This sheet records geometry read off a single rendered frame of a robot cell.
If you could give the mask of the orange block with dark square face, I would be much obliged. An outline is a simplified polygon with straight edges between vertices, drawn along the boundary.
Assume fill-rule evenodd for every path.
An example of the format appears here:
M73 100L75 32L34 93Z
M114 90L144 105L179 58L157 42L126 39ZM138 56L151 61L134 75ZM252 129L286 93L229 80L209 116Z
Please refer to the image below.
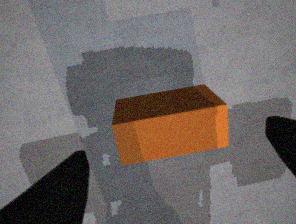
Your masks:
M205 84L116 100L121 165L228 147L227 104Z

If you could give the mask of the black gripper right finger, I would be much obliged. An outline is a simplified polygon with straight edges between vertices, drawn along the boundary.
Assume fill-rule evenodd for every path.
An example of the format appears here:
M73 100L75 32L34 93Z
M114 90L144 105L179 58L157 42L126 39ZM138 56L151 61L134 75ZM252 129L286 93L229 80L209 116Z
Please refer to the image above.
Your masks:
M265 135L296 177L296 120L279 116L267 117Z

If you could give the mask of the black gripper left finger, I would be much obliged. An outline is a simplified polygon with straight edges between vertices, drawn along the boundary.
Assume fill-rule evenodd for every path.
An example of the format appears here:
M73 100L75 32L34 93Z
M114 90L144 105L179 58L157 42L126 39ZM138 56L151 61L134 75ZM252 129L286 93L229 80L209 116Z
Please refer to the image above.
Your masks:
M0 210L0 224L82 224L89 191L83 150L72 154Z

